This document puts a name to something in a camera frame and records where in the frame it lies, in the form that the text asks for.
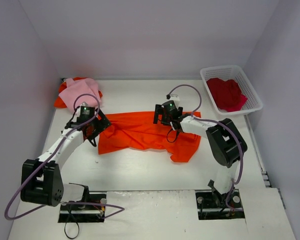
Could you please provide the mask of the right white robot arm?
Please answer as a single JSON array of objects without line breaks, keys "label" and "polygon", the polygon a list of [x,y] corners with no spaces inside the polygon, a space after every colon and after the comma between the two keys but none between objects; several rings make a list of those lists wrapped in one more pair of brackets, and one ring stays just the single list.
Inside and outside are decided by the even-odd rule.
[{"label": "right white robot arm", "polygon": [[213,191],[211,200],[217,206],[229,201],[229,193],[237,185],[243,174],[244,153],[248,146],[239,130],[229,118],[221,121],[196,117],[193,113],[183,113],[174,100],[155,106],[153,123],[170,126],[176,134],[189,133],[207,138],[212,155],[221,165],[209,187]]}]

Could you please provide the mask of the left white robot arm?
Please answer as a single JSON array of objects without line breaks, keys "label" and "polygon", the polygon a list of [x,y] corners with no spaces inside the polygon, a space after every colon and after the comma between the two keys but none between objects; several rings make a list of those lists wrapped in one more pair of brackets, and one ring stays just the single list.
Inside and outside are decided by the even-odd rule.
[{"label": "left white robot arm", "polygon": [[79,183],[64,183],[61,170],[72,153],[84,142],[96,146],[96,137],[111,126],[98,108],[81,106],[66,123],[58,140],[36,159],[22,165],[20,198],[23,202],[56,207],[70,203],[79,210],[90,204],[89,188]]}]

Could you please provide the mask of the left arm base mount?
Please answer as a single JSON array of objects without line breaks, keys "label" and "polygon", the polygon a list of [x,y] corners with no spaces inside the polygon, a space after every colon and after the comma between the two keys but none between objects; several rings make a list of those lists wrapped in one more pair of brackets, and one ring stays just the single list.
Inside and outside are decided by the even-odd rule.
[{"label": "left arm base mount", "polygon": [[[83,197],[80,202],[106,204],[105,191],[90,191],[84,185]],[[66,204],[59,209],[58,223],[103,223],[105,221],[105,206],[87,204]]]}]

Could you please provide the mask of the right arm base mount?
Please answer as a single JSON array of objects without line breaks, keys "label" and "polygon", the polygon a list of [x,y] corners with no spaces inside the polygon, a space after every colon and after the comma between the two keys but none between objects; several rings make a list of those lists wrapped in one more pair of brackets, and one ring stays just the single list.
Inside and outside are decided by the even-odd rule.
[{"label": "right arm base mount", "polygon": [[233,189],[230,196],[227,193],[220,194],[214,188],[214,181],[210,180],[209,190],[196,190],[195,200],[197,216],[200,221],[208,220],[234,220],[244,219],[245,213],[240,192]]}]

